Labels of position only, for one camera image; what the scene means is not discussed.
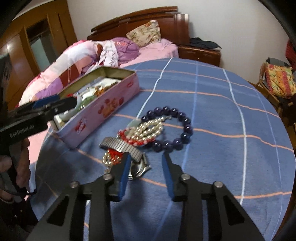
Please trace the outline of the person's hand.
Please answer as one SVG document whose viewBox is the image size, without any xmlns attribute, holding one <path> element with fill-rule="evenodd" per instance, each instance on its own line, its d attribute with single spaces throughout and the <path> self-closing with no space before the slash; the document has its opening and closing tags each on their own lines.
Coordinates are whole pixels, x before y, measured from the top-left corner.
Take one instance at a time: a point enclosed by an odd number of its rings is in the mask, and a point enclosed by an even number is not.
<svg viewBox="0 0 296 241">
<path fill-rule="evenodd" d="M 30 192 L 29 180 L 31 176 L 28 138 L 16 142 L 11 146 L 3 142 L 1 147 L 1 200 L 12 203 L 21 202 L 27 196 L 34 195 L 36 190 Z"/>
</svg>

